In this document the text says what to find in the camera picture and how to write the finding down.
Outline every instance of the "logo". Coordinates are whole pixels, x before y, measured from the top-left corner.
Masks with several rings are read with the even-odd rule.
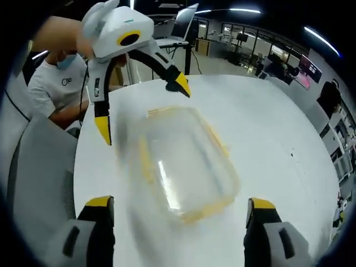
[[[64,78],[62,80],[62,85],[66,86],[68,83],[72,82],[72,78]]]
[[[94,96],[99,97],[99,85],[100,85],[100,78],[95,79],[95,86],[94,86]]]

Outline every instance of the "black cable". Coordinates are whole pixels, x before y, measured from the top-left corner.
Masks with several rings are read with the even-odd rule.
[[[191,52],[192,52],[193,56],[195,57],[195,60],[196,60],[197,66],[198,66],[199,73],[202,75],[201,70],[200,70],[200,67],[199,67],[199,61],[198,61],[198,59],[196,58],[196,56],[195,56],[193,50],[191,50]]]
[[[82,89],[80,92],[80,104],[79,104],[79,115],[82,111],[82,103],[83,103],[83,92],[84,92],[84,85],[85,85],[85,80],[87,78],[88,75],[88,62],[85,62],[85,64],[87,65],[87,69],[85,70],[85,74],[84,74],[84,79],[83,79],[83,84],[82,84]]]
[[[172,58],[171,58],[171,59],[173,59],[173,57],[174,57],[174,55],[175,55],[175,53],[176,53],[177,48],[178,48],[178,47],[174,48],[174,50],[173,50],[173,55],[172,55]]]
[[[30,119],[18,108],[18,106],[16,106],[16,104],[12,101],[11,97],[9,96],[9,94],[6,90],[5,90],[5,94],[6,94],[7,98],[10,100],[10,103],[12,104],[12,106],[14,108],[16,108],[16,110],[29,122]]]

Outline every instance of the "monitor screen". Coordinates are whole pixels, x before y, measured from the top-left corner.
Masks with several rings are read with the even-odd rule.
[[[194,4],[193,6],[184,8],[178,12],[176,21],[173,26],[171,34],[172,36],[180,37],[182,39],[186,38],[189,26],[191,25],[191,22],[194,18],[197,7],[198,5]]]
[[[243,33],[239,33],[236,39],[239,40],[239,41],[242,41],[242,42],[246,42],[247,38],[248,38],[248,35],[243,34]]]
[[[319,83],[320,78],[322,77],[322,71],[305,55],[302,55],[299,61],[298,67],[306,75],[313,79],[314,82]]]

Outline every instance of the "round table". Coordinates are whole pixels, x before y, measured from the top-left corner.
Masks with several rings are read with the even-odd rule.
[[[282,221],[306,238],[313,259],[324,253],[338,179],[321,138],[292,100],[272,83],[251,77],[190,76],[191,98],[167,92],[165,84],[153,80],[109,94],[112,146],[97,130],[92,106],[83,122],[74,173],[76,213],[91,198],[114,196],[114,266],[243,266],[250,197],[271,201]],[[135,196],[118,153],[125,123],[172,105],[200,111],[228,148],[240,179],[235,202],[221,214],[181,228],[150,213],[154,204],[139,196],[142,216],[131,210]]]

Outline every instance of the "laptop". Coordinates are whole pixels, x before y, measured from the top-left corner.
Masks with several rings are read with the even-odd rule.
[[[187,38],[188,31],[198,5],[199,4],[193,4],[192,6],[184,8],[178,12],[171,36],[168,38],[156,40],[159,47],[166,48],[179,45],[188,45],[188,42],[185,40]]]

